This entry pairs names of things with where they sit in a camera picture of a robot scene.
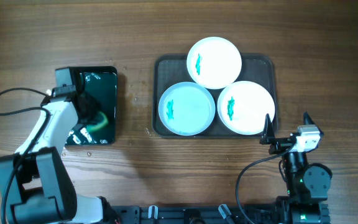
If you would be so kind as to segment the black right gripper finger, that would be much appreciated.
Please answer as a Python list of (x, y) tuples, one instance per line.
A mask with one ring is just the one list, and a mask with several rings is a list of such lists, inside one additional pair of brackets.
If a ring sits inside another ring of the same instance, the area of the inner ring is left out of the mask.
[(265, 124), (264, 124), (264, 129), (262, 131), (262, 139), (274, 139), (274, 138), (275, 138), (275, 134), (274, 134), (273, 124), (271, 122), (270, 115), (267, 113), (265, 115)]
[(315, 124), (315, 122), (311, 119), (310, 115), (307, 111), (303, 113), (303, 124), (304, 125), (315, 125), (319, 130), (320, 134), (324, 134), (324, 132)]

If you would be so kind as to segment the green yellow sponge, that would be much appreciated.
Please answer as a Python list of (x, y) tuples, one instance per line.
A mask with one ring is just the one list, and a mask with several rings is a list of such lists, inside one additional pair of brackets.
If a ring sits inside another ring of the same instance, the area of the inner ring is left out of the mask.
[(97, 115), (94, 117), (94, 120), (90, 124), (86, 126), (87, 131), (95, 132), (103, 129), (105, 126), (109, 124), (108, 117), (102, 112), (99, 111)]

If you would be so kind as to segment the white plate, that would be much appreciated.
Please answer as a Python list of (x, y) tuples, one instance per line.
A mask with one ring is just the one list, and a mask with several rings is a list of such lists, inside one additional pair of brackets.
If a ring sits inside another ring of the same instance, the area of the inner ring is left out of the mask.
[(265, 117), (274, 119), (275, 102), (261, 85), (250, 81), (230, 84), (220, 93), (218, 115), (231, 131), (242, 135), (255, 135), (263, 131)]
[(192, 46), (186, 67), (194, 82), (218, 90), (235, 82), (241, 72), (242, 58), (232, 42), (222, 37), (207, 37)]

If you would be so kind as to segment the pale blue plate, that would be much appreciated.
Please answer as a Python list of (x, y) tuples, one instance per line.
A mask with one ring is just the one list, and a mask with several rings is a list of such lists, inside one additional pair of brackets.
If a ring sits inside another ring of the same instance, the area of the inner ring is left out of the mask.
[(180, 136), (195, 136), (213, 122), (216, 106), (211, 93), (193, 82), (176, 83), (159, 99), (158, 116), (162, 124)]

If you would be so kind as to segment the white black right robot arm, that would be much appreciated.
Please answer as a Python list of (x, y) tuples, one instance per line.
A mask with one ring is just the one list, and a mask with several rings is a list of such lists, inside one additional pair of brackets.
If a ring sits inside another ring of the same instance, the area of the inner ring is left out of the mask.
[(270, 116), (265, 116), (261, 144), (268, 144), (270, 155), (281, 157), (282, 174), (287, 186), (287, 196), (275, 202), (277, 223), (330, 223), (328, 199), (333, 173), (321, 163), (309, 163), (307, 153), (318, 148), (324, 133), (310, 118), (303, 114), (303, 124), (287, 138), (276, 138)]

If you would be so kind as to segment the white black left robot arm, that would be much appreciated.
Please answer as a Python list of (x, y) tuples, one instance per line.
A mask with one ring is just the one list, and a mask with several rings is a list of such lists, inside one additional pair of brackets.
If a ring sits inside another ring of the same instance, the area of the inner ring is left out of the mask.
[(76, 193), (62, 162), (69, 145), (112, 144), (116, 139), (117, 70), (66, 67), (44, 94), (40, 118), (25, 142), (0, 157), (3, 223), (119, 223), (104, 197)]

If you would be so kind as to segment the dark grey serving tray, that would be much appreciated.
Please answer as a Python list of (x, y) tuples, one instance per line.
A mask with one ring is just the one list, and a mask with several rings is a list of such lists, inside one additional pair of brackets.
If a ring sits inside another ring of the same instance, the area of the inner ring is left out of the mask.
[[(242, 68), (238, 81), (255, 82), (264, 87), (272, 96), (275, 103), (275, 116), (272, 120), (274, 131), (278, 130), (278, 102), (275, 87), (275, 69), (271, 59), (260, 53), (241, 53)], [(166, 89), (180, 82), (192, 82), (186, 67), (187, 54), (166, 54), (155, 62), (154, 93), (152, 110), (152, 128), (156, 134), (164, 139), (184, 139), (184, 136), (169, 131), (162, 123), (158, 104)], [(259, 139), (261, 134), (241, 135), (227, 128), (216, 115), (202, 133), (189, 136), (190, 139)]]

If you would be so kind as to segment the black water basin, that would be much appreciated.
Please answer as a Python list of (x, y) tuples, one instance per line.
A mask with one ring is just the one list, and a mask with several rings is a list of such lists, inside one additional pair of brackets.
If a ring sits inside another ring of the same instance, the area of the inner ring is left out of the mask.
[(112, 144), (116, 140), (116, 108), (117, 108), (117, 70), (114, 67), (79, 67), (83, 76), (85, 92), (93, 96), (109, 120), (109, 124), (95, 132), (86, 127), (79, 131), (71, 130), (68, 134), (67, 146)]

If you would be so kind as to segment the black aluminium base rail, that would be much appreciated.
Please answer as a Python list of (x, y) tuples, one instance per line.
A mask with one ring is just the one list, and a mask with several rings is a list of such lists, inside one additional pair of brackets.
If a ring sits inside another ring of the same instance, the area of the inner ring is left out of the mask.
[(149, 207), (121, 206), (112, 208), (117, 217), (114, 224), (189, 224), (189, 223), (307, 223), (330, 224), (325, 204), (301, 208), (284, 203), (245, 205), (245, 219), (239, 207)]

